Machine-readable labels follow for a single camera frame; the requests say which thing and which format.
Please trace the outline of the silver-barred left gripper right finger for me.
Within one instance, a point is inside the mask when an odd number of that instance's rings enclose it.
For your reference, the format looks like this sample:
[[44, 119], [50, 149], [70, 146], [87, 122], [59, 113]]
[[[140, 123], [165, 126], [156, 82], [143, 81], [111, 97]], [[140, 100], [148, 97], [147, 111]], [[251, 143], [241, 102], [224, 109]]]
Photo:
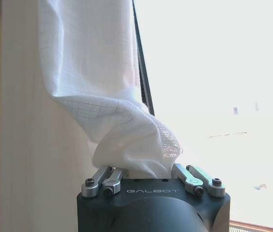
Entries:
[[226, 190], [221, 179], [213, 178], [197, 166], [182, 166], [175, 163], [172, 167], [172, 178], [180, 179], [188, 193], [195, 196], [202, 196], [205, 192], [210, 196], [223, 198]]

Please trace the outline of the silver-barred left gripper left finger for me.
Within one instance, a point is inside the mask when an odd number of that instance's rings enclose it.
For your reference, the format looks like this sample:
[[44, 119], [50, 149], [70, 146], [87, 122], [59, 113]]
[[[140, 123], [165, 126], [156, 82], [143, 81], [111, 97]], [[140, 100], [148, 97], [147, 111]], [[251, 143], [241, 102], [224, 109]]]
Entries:
[[124, 170], [110, 166], [100, 167], [91, 178], [87, 178], [82, 185], [82, 196], [96, 197], [101, 189], [104, 196], [113, 197], [121, 190], [121, 180]]

